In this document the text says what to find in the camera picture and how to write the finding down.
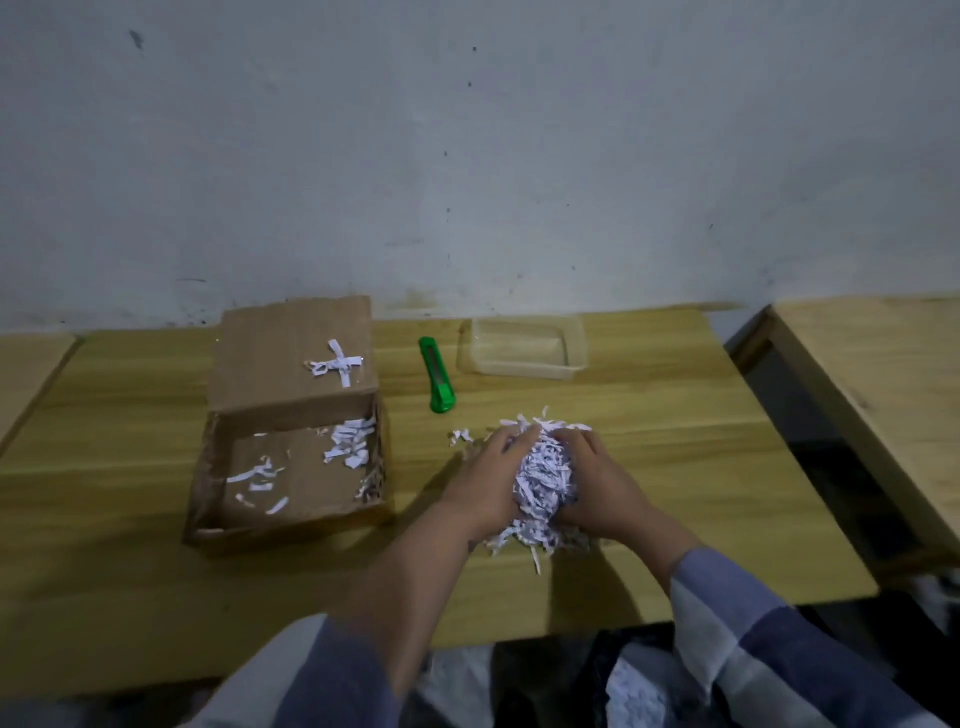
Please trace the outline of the person's left hand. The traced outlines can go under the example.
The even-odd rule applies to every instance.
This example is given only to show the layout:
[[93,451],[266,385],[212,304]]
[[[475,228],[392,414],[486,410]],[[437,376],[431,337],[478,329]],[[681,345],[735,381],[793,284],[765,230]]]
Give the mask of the person's left hand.
[[496,536],[518,516],[514,485],[520,467],[488,462],[488,437],[474,443],[439,500],[441,520],[471,549]]

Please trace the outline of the person's right hand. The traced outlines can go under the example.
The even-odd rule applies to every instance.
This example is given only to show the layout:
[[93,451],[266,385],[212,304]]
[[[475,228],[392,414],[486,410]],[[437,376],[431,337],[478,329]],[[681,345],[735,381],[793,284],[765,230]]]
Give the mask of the person's right hand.
[[554,522],[589,536],[630,545],[640,532],[650,502],[630,474],[609,454],[589,468],[571,468],[575,493],[559,507]]

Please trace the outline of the pile of white shredded paper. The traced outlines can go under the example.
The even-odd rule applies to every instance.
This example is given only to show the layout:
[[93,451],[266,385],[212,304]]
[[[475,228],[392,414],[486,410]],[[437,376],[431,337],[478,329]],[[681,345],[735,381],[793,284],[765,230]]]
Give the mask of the pile of white shredded paper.
[[501,427],[527,431],[539,427],[535,445],[525,455],[512,485],[517,516],[501,531],[486,539],[491,556],[508,551],[528,553],[534,573],[541,576],[544,564],[556,552],[588,552],[594,540],[575,526],[558,524],[560,510],[577,500],[571,456],[566,446],[555,437],[556,431],[590,431],[581,422],[554,418],[544,406],[534,417],[518,413],[502,418]]

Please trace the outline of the person's right forearm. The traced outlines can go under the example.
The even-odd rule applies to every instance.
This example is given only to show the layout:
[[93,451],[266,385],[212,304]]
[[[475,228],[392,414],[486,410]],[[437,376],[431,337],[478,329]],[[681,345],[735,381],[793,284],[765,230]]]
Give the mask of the person's right forearm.
[[663,692],[665,728],[949,728],[749,571],[649,508],[630,549],[666,588],[667,652],[623,658]]

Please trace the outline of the person's left forearm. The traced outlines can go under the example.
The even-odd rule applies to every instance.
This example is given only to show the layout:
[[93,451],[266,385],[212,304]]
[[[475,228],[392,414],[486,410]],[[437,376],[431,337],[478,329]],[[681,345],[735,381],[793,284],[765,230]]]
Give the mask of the person's left forearm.
[[501,527],[489,508],[442,498],[338,608],[285,626],[180,728],[398,728],[470,553]]

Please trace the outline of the clear plastic container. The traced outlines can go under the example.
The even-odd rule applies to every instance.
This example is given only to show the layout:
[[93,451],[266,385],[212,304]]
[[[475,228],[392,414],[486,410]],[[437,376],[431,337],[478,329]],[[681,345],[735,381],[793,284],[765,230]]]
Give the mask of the clear plastic container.
[[488,316],[465,321],[457,368],[467,374],[570,381],[590,364],[579,316]]

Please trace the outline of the green utility knife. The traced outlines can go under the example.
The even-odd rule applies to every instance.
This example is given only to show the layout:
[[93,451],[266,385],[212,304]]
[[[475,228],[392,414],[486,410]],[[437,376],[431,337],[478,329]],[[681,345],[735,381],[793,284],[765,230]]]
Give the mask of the green utility knife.
[[457,404],[457,394],[435,338],[422,336],[418,347],[424,361],[430,383],[429,407],[436,414],[446,414]]

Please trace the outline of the loose white paper shreds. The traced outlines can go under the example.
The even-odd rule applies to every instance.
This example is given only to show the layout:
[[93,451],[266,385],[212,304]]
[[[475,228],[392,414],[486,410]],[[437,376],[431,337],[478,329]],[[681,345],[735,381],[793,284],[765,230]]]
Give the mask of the loose white paper shreds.
[[256,432],[232,446],[225,513],[244,526],[340,518],[384,502],[375,417]]

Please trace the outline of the crossed white paper strips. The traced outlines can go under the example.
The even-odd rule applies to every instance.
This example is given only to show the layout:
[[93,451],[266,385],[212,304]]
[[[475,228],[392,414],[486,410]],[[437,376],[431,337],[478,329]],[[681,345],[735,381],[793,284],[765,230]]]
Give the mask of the crossed white paper strips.
[[337,339],[329,339],[327,346],[333,355],[328,360],[304,360],[303,366],[310,372],[313,378],[319,378],[329,373],[336,373],[339,376],[343,389],[349,389],[353,386],[352,372],[354,369],[361,368],[364,365],[365,357],[363,355],[347,355]]

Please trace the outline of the brown cardboard box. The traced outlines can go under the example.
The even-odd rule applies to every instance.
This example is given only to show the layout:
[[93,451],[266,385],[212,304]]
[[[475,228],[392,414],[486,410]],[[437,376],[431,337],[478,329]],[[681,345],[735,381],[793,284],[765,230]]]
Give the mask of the brown cardboard box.
[[[394,516],[386,483],[387,418],[373,347],[370,297],[298,297],[225,310],[212,349],[207,416],[190,486],[182,540],[207,556],[247,552],[377,527]],[[344,389],[339,375],[313,377],[305,360],[329,360],[337,339],[348,356],[363,356]],[[234,443],[257,432],[294,431],[376,419],[383,459],[384,501],[327,519],[244,525],[225,511],[225,475]]]

